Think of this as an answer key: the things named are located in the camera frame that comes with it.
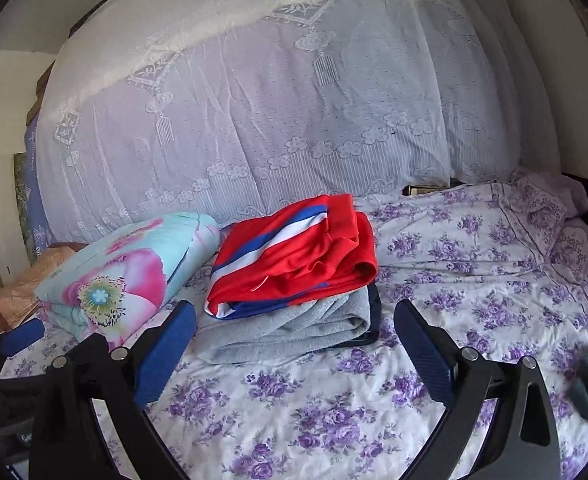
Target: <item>blue gripper pad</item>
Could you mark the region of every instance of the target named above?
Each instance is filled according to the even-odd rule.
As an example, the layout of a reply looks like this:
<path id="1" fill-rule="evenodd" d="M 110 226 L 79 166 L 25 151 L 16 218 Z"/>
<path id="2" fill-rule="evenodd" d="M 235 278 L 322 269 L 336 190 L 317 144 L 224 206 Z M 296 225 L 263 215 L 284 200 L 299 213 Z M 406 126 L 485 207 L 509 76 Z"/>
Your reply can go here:
<path id="1" fill-rule="evenodd" d="M 172 322 L 165 327 L 154 346 L 141 361 L 136 374 L 134 401 L 142 409 L 148 402 L 155 402 L 163 393 L 172 372 L 196 332 L 194 306 L 181 301 L 180 309 Z"/>
<path id="2" fill-rule="evenodd" d="M 430 326 L 409 300 L 396 304 L 394 329 L 430 397 L 450 408 L 454 402 L 456 344 L 445 330 Z"/>
<path id="3" fill-rule="evenodd" d="M 37 342 L 44 334 L 45 327 L 42 321 L 37 318 L 31 319 L 0 337 L 0 354 L 4 357 L 12 357 Z"/>

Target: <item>white stripe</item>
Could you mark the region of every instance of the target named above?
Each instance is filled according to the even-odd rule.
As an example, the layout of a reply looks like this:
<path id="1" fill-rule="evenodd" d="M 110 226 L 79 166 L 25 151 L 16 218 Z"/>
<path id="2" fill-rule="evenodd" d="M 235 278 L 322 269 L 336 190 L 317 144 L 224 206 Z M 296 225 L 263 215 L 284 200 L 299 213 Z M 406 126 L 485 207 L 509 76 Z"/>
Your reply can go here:
<path id="1" fill-rule="evenodd" d="M 247 254 L 244 254 L 239 259 L 235 260 L 234 262 L 226 265 L 225 267 L 220 268 L 219 270 L 214 272 L 212 274 L 212 277 L 210 278 L 210 288 L 208 289 L 208 293 L 207 293 L 206 297 L 210 295 L 210 292 L 212 291 L 212 287 L 222 277 L 227 276 L 228 274 L 231 274 L 232 272 L 236 272 L 237 270 L 241 270 L 247 266 L 250 266 L 251 264 L 256 262 L 261 257 L 261 255 L 270 247 L 273 247 L 276 244 L 280 244 L 281 242 L 284 242 L 285 240 L 289 240 L 290 238 L 293 238 L 293 237 L 305 232 L 307 229 L 309 229 L 317 224 L 320 224 L 326 218 L 327 218 L 327 213 L 323 212 L 323 213 L 319 213 L 316 216 L 312 216 L 310 218 L 304 218 L 302 220 L 299 220 L 298 222 L 294 222 L 292 224 L 286 225 L 283 229 L 281 229 L 276 234 L 276 236 L 274 238 L 272 238 L 271 240 L 268 240 L 264 245 L 262 245 L 258 249 L 253 250 Z M 223 305 L 227 306 L 226 303 L 225 304 L 220 303 L 218 308 L 221 309 L 221 307 Z M 208 314 L 212 314 L 209 310 L 209 303 L 207 300 L 205 301 L 205 311 Z"/>

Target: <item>stack of folded clothes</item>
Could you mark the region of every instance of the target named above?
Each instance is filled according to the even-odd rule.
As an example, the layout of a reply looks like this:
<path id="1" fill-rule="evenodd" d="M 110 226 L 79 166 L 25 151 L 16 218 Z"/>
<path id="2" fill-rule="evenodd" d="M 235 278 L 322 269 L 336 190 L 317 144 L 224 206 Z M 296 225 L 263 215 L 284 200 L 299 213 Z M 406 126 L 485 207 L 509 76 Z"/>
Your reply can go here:
<path id="1" fill-rule="evenodd" d="M 380 321 L 375 276 L 372 228 L 350 195 L 239 222 L 212 267 L 193 348 L 231 364 L 366 344 Z"/>

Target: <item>turquoise pillow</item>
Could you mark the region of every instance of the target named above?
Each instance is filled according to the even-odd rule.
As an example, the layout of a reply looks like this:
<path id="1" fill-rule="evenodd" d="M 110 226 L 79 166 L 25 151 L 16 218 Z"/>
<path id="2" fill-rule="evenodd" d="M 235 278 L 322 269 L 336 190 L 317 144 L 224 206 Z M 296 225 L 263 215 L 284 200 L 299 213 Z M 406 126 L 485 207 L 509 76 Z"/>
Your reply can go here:
<path id="1" fill-rule="evenodd" d="M 123 226 L 65 261 L 36 288 L 52 321 L 119 346 L 218 250 L 210 216 L 174 213 Z M 65 323 L 56 320 L 69 318 Z"/>

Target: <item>folded gray sweater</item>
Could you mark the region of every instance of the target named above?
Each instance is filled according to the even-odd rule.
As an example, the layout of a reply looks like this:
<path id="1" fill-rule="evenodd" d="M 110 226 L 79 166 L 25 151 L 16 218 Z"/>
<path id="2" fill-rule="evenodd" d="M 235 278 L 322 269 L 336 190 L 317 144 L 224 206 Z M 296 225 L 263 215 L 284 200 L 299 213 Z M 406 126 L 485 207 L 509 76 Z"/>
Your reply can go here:
<path id="1" fill-rule="evenodd" d="M 192 348 L 213 364 L 300 357 L 362 335 L 370 327 L 364 286 L 252 317 L 217 319 L 200 309 Z"/>

